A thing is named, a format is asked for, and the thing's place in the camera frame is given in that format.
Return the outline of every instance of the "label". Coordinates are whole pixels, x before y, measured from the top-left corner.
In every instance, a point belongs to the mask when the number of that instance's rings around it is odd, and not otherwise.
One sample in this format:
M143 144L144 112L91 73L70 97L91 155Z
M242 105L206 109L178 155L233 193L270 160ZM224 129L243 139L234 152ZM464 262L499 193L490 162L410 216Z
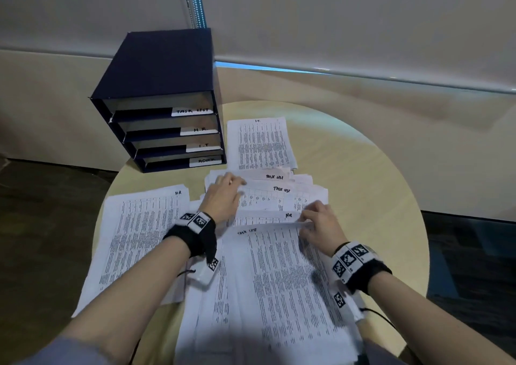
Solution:
M186 153L218 149L220 149L220 144L186 144Z
M174 107L172 108L171 116L189 116L189 115L209 115L213 114L213 110L209 108L184 108Z
M190 159L190 168L202 167L204 165L216 165L222 163L222 156L193 157Z
M179 135L197 135L197 134L216 134L219 131L216 128L207 127L181 127Z

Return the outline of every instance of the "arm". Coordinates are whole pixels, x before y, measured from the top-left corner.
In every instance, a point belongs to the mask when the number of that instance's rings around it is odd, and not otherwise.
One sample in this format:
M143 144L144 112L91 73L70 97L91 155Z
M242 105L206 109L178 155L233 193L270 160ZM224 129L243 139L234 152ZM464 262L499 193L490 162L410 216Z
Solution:
M227 220L238 207L237 189L241 184L245 181L231 173L219 176L206 192L199 210L216 223ZM68 324L62 336L95 346L116 362L127 362L188 258L190 249L183 240L165 238L95 297Z
M301 220L306 219L313 221L314 230L302 229L300 236L329 257L348 241L329 205L320 201L308 205L301 213ZM425 365L516 363L488 339L389 273L374 275L367 291Z

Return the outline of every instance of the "organizer shelf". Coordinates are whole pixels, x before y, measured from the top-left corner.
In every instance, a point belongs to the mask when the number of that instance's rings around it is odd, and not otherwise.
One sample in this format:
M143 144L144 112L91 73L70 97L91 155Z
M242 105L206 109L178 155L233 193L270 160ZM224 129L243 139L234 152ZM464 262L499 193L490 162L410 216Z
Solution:
M209 28L128 33L90 100L142 172L226 163Z

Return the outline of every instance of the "roller blind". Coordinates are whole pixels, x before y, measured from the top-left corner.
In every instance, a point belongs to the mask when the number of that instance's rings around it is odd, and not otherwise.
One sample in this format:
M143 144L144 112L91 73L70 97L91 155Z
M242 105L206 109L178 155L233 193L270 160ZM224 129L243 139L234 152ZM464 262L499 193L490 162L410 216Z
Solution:
M216 58L516 91L516 0L202 0Z
M3 49L112 56L128 31L185 28L185 0L0 0Z

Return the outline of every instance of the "forearm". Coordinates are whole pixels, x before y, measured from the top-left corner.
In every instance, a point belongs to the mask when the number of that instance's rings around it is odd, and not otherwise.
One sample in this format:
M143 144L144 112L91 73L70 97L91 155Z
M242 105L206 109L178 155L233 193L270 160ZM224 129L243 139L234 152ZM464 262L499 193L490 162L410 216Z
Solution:
M62 335L127 362L189 257L190 250L181 239L166 238L88 304Z
M503 350L389 273L372 277L368 291L425 365L515 364Z

